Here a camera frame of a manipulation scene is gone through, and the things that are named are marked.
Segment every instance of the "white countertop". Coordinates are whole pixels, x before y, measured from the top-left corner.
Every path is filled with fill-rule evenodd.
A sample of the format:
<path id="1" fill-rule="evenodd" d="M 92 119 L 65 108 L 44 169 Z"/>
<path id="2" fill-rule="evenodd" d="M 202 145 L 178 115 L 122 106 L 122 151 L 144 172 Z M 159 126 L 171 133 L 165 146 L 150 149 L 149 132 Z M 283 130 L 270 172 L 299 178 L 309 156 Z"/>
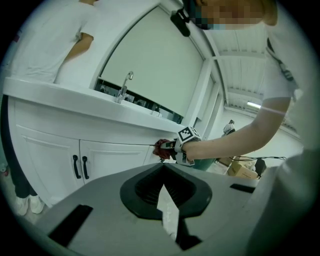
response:
<path id="1" fill-rule="evenodd" d="M 153 116 L 153 111 L 89 88 L 6 77 L 3 94 L 10 97 L 131 125 L 177 133 L 184 126 Z"/>

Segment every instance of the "wrist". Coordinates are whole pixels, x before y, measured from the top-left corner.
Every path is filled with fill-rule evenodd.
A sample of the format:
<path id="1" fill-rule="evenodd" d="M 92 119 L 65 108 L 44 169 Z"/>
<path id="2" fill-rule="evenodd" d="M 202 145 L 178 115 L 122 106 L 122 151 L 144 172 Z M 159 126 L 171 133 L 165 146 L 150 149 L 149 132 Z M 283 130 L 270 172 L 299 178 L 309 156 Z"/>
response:
<path id="1" fill-rule="evenodd" d="M 181 148 L 182 151 L 186 153 L 186 156 L 189 161 L 193 161 L 195 159 L 194 150 L 193 150 L 195 143 L 197 142 L 195 141 L 186 142 Z"/>

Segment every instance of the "ceiling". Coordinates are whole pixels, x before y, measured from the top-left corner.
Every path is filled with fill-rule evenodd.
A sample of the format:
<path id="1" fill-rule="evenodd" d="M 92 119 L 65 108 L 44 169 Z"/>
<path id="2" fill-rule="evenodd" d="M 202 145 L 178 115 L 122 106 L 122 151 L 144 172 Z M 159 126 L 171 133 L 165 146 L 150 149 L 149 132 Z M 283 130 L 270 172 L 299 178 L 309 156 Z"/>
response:
<path id="1" fill-rule="evenodd" d="M 205 34 L 220 68 L 225 108 L 255 116 L 258 109 L 247 103 L 261 105 L 265 91 L 263 81 L 267 32 L 263 23 L 241 30 L 210 30 Z M 296 135 L 287 118 L 282 128 Z"/>

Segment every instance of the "white sneaker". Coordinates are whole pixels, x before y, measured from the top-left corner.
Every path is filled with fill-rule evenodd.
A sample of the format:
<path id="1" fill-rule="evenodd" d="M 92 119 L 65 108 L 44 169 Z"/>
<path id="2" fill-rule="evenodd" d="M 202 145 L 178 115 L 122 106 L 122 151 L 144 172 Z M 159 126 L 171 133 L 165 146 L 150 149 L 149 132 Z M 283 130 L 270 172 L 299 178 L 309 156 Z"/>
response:
<path id="1" fill-rule="evenodd" d="M 20 216 L 26 215 L 28 211 L 28 206 L 29 206 L 28 200 L 29 200 L 29 197 L 26 197 L 26 198 L 17 197 L 15 199 L 15 209 L 18 215 Z"/>
<path id="2" fill-rule="evenodd" d="M 30 195 L 30 209 L 34 214 L 39 214 L 45 207 L 45 203 L 38 195 Z"/>

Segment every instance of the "black pants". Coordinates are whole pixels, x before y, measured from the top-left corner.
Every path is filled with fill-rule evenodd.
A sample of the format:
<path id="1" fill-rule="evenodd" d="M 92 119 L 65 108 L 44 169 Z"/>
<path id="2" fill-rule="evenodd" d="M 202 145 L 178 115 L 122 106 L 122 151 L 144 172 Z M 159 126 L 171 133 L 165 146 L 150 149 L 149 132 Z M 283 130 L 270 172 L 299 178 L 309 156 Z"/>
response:
<path id="1" fill-rule="evenodd" d="M 1 140 L 6 161 L 11 170 L 12 182 L 15 186 L 15 194 L 18 198 L 26 198 L 29 195 L 36 196 L 24 172 L 22 171 L 14 147 L 12 145 L 9 119 L 8 119 L 8 96 L 3 95 L 1 105 Z"/>

